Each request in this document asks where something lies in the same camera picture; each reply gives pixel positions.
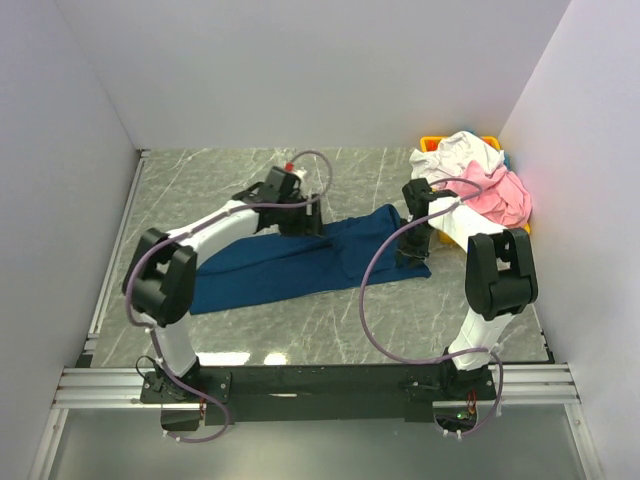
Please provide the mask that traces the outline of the dark blue t shirt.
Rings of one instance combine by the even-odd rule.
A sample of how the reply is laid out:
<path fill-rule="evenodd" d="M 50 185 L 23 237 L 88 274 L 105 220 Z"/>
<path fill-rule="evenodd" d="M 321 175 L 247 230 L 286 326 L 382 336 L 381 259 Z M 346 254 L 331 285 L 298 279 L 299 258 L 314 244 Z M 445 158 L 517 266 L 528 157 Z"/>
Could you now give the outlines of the dark blue t shirt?
<path fill-rule="evenodd" d="M 401 226 L 396 208 L 324 226 L 322 237 L 256 235 L 199 267 L 190 313 L 220 312 L 355 288 L 382 243 Z"/>

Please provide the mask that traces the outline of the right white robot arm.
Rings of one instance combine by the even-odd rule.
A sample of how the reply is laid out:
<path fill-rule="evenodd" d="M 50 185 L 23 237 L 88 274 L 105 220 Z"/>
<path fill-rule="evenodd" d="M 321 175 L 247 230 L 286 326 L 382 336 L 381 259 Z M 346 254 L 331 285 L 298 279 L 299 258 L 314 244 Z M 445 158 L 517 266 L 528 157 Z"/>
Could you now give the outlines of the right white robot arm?
<path fill-rule="evenodd" d="M 453 364 L 439 374 L 444 395 L 460 399 L 474 386 L 472 370 L 489 363 L 500 335 L 514 317 L 538 296 L 538 284 L 529 233 L 490 221 L 465 205 L 451 190 L 435 190 L 424 178 L 402 188 L 413 220 L 424 223 L 399 236 L 396 262 L 409 267 L 429 256 L 434 231 L 446 234 L 466 252 L 465 296 L 468 313 L 446 352 Z M 487 351 L 477 353 L 477 348 Z"/>

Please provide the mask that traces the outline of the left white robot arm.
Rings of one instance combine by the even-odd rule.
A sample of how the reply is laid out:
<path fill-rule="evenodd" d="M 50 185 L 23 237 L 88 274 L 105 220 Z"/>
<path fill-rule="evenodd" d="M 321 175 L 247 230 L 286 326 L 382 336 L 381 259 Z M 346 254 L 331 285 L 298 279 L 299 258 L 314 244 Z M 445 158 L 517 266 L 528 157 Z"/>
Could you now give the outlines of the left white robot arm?
<path fill-rule="evenodd" d="M 306 171 L 292 163 L 273 167 L 266 179 L 234 195 L 220 209 L 184 227 L 147 230 L 123 281 L 129 322 L 145 329 L 161 367 L 164 389 L 176 401 L 200 388 L 198 357 L 186 329 L 198 268 L 235 242 L 277 226 L 291 236 L 321 232 L 320 200 L 305 192 Z"/>

